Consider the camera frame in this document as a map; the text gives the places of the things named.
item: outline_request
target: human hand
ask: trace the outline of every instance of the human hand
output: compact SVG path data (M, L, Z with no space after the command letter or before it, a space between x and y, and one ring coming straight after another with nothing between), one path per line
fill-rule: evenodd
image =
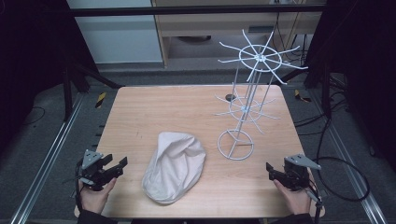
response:
M107 202L108 194L114 188L116 182L117 178L113 178L107 183L104 189L94 191L89 187L83 187L82 182L78 181L82 209L99 215L102 214Z
M276 188L282 193L286 200L286 205L294 214L309 213L311 207L311 198L306 193L305 189L299 191L291 191L285 188L278 180L274 180Z

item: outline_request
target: person's left hand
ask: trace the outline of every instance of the person's left hand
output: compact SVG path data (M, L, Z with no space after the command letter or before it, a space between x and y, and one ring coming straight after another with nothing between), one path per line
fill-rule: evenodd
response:
M81 181L78 181L78 188L81 191L81 205L82 209L94 212L96 214L102 214L105 204L107 202L109 192L116 185L117 178L113 178L107 183L104 189L100 191L94 191L89 187L83 187Z

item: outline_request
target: beige cloth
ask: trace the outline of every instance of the beige cloth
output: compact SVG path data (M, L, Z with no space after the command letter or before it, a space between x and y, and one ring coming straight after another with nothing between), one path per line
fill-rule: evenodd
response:
M158 203L174 203L198 181L205 155L191 134L160 133L158 149L143 177L143 190Z

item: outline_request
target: rotating display stand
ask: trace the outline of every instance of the rotating display stand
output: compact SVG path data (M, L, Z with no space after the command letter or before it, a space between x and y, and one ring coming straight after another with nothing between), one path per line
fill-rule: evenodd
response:
M268 38L267 42L265 45L252 45L248 39L248 37L245 34L245 31L242 30L242 34L245 37L248 45L242 49L224 45L223 43L220 42L220 44L229 49L236 49L239 51L239 58L235 60L230 60L230 61L221 61L219 60L220 63L234 63L238 62L238 65L236 67L236 74L233 82L233 93L229 94L226 96L226 99L222 99L218 96L216 96L219 100L222 102L225 102L229 104L229 111L224 112L224 113L218 113L216 115L228 115L231 114L235 119L238 120L236 127L234 129L228 129L225 132L223 132L218 139L218 149L219 152L226 157L227 159L234 160L234 161L241 161L249 157L253 153L254 149L254 142L253 139L249 136L248 133L242 131L242 126L244 125L245 122L252 122L254 125L257 127L260 133L264 133L264 131L260 128L257 120L261 116L265 116L269 119L279 119L276 117L272 117L269 115L266 115L263 113L263 106L266 104L270 104L273 102L275 99L266 101L266 97L268 94L268 91L271 87L271 83L274 79L274 77L281 83L286 85L287 83L283 82L282 79L279 78L279 76L276 74L276 70L282 66L288 66L296 69L306 69L306 67L298 67L291 65L289 63L284 63L282 60L281 54L295 51L299 47L296 47L294 49L289 49L289 50L284 50L277 52L275 49L272 49L269 47L269 43L274 35L274 32L271 33L270 37ZM244 83L244 85L247 85L247 90L244 94L239 94L239 92L236 89L236 80L238 78L238 73L239 73L239 66L240 63L250 69L250 74L247 78L247 83ZM269 81L269 85L267 86L267 90L265 91L265 94L262 98L261 101L257 101L255 99L255 94L257 87L260 83L262 73L271 73L271 80ZM222 148L221 142L223 141L224 135L230 135L232 138L232 145L231 148L229 148L228 151L225 151L224 148ZM234 151L238 147L247 147L247 150L245 149L246 153L243 153L242 156L234 156Z

